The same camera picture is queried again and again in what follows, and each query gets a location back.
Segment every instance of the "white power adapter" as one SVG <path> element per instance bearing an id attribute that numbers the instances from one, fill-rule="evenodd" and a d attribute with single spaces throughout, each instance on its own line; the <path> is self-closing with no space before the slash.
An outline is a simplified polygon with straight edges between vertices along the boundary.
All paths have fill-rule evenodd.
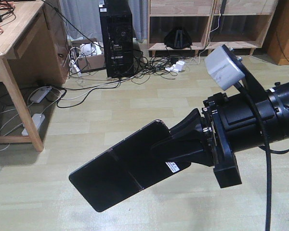
<path id="1" fill-rule="evenodd" d="M 52 87 L 41 87 L 30 98 L 31 102 L 40 103 L 45 96 L 51 91 Z"/>
<path id="2" fill-rule="evenodd" d="M 177 61 L 174 65 L 172 65 L 171 67 L 166 67 L 165 70 L 166 71 L 173 71 L 175 73 L 179 73 L 180 71 L 183 70 L 183 67 L 185 65 L 184 61 Z"/>
<path id="3" fill-rule="evenodd" d="M 39 130 L 41 124 L 43 123 L 45 119 L 45 115 L 44 114 L 34 114 L 32 116 L 32 120 L 33 120 L 33 123 L 35 125 L 35 127 L 37 128 L 37 130 Z M 28 135 L 28 132 L 26 129 L 24 129 L 21 133 L 23 136 L 27 136 Z"/>

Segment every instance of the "wooden floor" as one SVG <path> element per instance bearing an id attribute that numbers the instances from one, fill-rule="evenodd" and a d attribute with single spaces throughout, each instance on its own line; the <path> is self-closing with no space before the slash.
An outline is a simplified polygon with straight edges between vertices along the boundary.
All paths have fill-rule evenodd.
<path id="1" fill-rule="evenodd" d="M 265 89 L 289 81 L 289 66 L 249 56 L 243 63 Z M 101 71 L 85 78 L 105 77 Z M 97 83 L 71 78 L 65 86 Z M 73 170 L 150 121 L 159 118 L 172 127 L 220 91 L 203 61 L 191 62 L 174 80 L 128 81 L 118 89 L 92 92 L 80 106 L 55 108 L 42 153 L 31 144 L 0 152 L 0 231 L 263 231 L 266 167 L 259 148 L 236 154 L 242 185 L 220 189 L 212 168 L 193 164 L 103 213 L 95 212 L 68 181 Z M 288 147 L 289 140 L 272 145 Z M 289 154 L 272 155 L 272 162 L 271 230 L 289 231 Z"/>

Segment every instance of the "wooden shelf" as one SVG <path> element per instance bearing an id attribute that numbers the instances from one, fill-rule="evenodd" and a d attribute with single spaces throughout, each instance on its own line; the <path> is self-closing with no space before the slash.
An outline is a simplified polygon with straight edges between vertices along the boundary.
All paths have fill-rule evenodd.
<path id="1" fill-rule="evenodd" d="M 226 44 L 236 49 L 251 49 L 252 54 L 263 45 L 278 1 L 228 0 L 221 17 L 218 14 L 220 0 L 176 1 L 174 7 L 170 7 L 171 2 L 149 1 L 147 42 L 150 51 L 166 50 L 165 36 L 174 27 L 184 26 L 192 38 L 193 50 L 202 50 L 206 44 L 210 44 L 209 50 Z"/>
<path id="2" fill-rule="evenodd" d="M 191 46 L 192 50 L 201 50 L 203 49 L 203 44 L 201 42 L 193 42 Z M 166 45 L 162 42 L 151 44 L 149 51 L 165 51 Z M 168 47 L 167 50 L 173 51 L 174 49 Z"/>

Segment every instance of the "shelf compartment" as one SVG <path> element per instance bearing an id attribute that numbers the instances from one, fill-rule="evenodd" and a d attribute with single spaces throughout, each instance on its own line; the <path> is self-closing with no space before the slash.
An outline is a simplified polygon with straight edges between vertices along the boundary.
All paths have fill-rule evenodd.
<path id="1" fill-rule="evenodd" d="M 213 18 L 212 28 L 218 25 Z M 220 18 L 219 28 L 211 32 L 211 45 L 217 42 L 238 42 L 242 48 L 260 48 L 270 25 L 271 15 L 227 15 Z"/>
<path id="2" fill-rule="evenodd" d="M 184 27 L 193 42 L 193 49 L 204 47 L 209 17 L 150 17 L 149 48 L 151 50 L 165 50 L 164 38 L 175 27 Z"/>
<path id="3" fill-rule="evenodd" d="M 208 0 L 151 0 L 150 14 L 210 15 L 212 1 Z"/>
<path id="4" fill-rule="evenodd" d="M 225 14 L 273 14 L 276 0 L 227 0 Z M 215 13 L 219 13 L 221 2 L 217 1 Z"/>

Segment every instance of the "black cylindrical motor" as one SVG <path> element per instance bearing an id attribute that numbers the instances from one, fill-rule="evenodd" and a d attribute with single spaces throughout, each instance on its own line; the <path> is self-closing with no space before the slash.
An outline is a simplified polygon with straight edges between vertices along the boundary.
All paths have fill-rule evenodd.
<path id="1" fill-rule="evenodd" d="M 268 100 L 256 104 L 265 124 L 269 142 L 289 138 L 289 83 L 266 91 Z M 263 145 L 263 137 L 248 102 L 241 95 L 224 97 L 217 103 L 233 152 Z"/>

